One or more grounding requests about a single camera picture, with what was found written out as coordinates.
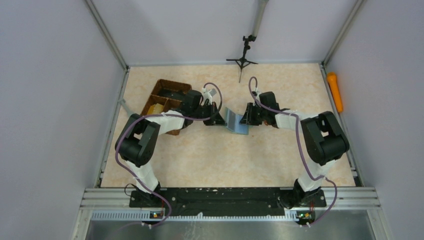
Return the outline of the brown woven divided basket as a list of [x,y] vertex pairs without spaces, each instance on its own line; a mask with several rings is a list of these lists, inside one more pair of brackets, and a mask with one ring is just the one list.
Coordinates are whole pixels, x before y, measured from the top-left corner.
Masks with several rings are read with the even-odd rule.
[[178,108],[190,90],[192,90],[192,86],[188,83],[159,79],[140,114],[146,115],[149,107],[153,104],[164,105],[163,112]]

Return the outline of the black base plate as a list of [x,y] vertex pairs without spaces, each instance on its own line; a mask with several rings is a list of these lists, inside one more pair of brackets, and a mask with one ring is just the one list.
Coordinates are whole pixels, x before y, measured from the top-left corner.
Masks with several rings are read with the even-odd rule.
[[150,218],[194,217],[265,217],[283,216],[288,207],[326,207],[323,190],[295,203],[292,188],[280,187],[218,187],[218,188],[161,188],[159,196],[141,190],[129,195],[129,207],[152,209]]

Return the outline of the grey small tool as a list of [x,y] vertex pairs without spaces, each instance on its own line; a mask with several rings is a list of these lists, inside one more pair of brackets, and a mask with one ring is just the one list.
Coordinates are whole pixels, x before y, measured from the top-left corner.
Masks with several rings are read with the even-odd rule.
[[129,106],[127,105],[127,102],[125,99],[120,99],[118,101],[120,103],[120,105],[123,107],[123,109],[125,110],[125,112],[127,113],[128,117],[130,117],[131,115],[134,114],[134,112],[129,108]]

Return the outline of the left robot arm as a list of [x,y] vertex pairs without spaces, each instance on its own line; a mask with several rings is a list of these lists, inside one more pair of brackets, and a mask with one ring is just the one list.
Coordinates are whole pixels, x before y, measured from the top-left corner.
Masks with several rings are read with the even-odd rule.
[[205,126],[226,126],[220,114],[222,104],[213,101],[214,95],[222,94],[216,88],[189,90],[176,108],[143,116],[134,113],[128,118],[115,143],[115,157],[117,161],[126,161],[124,169],[135,177],[138,191],[148,199],[159,195],[160,183],[150,160],[160,135],[186,129],[193,122],[203,122]]

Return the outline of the green leather card holder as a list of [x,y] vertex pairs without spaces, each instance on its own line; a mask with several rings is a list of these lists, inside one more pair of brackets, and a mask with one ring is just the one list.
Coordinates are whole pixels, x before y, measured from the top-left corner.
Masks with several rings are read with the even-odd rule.
[[226,128],[233,134],[238,135],[248,135],[249,134],[249,127],[245,124],[241,124],[240,121],[242,120],[242,115],[237,114],[236,112],[232,111],[228,107],[225,108],[225,121],[226,121]]

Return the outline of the yellow item in basket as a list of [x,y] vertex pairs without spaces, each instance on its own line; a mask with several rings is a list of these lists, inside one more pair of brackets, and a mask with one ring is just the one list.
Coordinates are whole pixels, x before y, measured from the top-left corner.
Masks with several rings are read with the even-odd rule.
[[146,113],[146,115],[157,115],[161,114],[164,110],[164,105],[160,103],[155,103],[151,105]]

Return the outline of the black mini tripod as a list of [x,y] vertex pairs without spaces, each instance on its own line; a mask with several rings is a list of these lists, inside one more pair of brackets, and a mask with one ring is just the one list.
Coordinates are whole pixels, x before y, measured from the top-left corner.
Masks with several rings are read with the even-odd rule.
[[251,49],[250,42],[254,42],[256,40],[256,36],[253,36],[252,34],[249,36],[243,36],[243,51],[242,56],[240,58],[227,58],[226,61],[228,62],[235,62],[239,67],[239,80],[238,82],[241,82],[241,78],[243,75],[243,69],[249,65],[258,65],[257,62],[251,61],[247,59],[247,52]]

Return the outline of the grey pole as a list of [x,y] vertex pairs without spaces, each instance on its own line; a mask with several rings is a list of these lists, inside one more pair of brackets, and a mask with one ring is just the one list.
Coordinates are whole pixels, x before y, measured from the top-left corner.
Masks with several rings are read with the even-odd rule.
[[254,19],[252,33],[251,33],[253,38],[256,38],[258,36],[259,29],[260,29],[262,19],[263,19],[263,16],[264,16],[264,12],[265,12],[265,9],[266,9],[268,2],[269,2],[269,0],[259,0],[258,1],[257,11],[256,11],[255,19]]

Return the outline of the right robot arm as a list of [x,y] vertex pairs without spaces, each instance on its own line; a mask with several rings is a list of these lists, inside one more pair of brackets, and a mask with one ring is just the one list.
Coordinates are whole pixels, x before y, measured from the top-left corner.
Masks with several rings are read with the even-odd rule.
[[295,131],[304,172],[295,180],[292,190],[281,194],[278,203],[287,209],[305,206],[321,190],[336,160],[349,150],[349,141],[331,111],[303,116],[289,108],[280,109],[271,91],[251,91],[250,94],[254,101],[247,104],[240,124],[266,124]]

